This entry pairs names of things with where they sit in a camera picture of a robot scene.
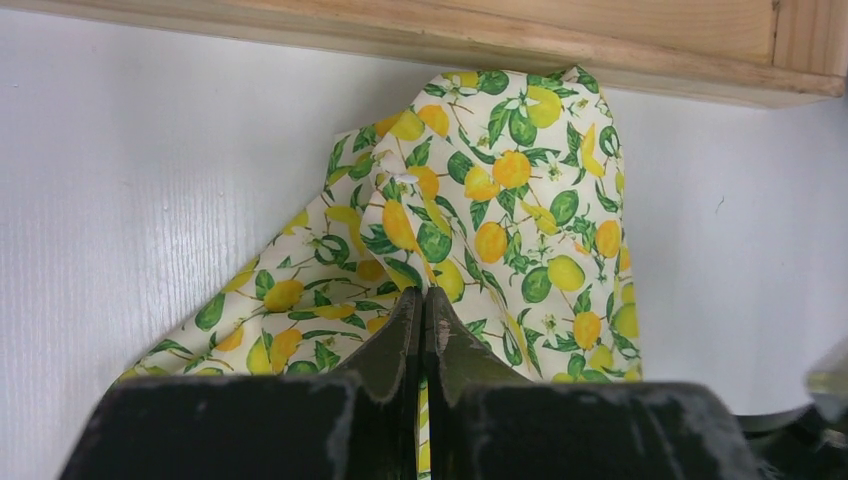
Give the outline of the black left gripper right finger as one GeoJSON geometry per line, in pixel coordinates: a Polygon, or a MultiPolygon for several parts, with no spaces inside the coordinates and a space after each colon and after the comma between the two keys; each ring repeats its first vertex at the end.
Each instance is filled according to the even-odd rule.
{"type": "Polygon", "coordinates": [[[691,383],[532,382],[431,288],[423,325],[436,479],[754,479],[724,404],[691,383]]]}

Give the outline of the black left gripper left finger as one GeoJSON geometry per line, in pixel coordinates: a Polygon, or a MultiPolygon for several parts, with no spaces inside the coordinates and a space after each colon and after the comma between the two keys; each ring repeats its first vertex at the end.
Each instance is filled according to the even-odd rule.
{"type": "Polygon", "coordinates": [[[422,295],[324,374],[136,377],[111,388],[65,479],[413,479],[422,295]]]}

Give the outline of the lemon print skirt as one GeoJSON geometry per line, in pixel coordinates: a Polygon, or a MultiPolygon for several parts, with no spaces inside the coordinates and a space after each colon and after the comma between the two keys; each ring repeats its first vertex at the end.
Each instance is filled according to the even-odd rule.
{"type": "Polygon", "coordinates": [[[624,191],[613,114],[585,69],[440,74],[338,134],[318,196],[115,385],[327,374],[410,287],[441,289],[530,380],[639,381],[624,191]]]}

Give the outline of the wooden clothes rack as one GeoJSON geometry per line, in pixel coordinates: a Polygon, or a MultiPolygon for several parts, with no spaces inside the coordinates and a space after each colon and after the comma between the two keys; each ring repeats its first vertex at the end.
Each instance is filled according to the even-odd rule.
{"type": "Polygon", "coordinates": [[[15,1],[15,10],[783,108],[845,93],[843,1],[15,1]]]}

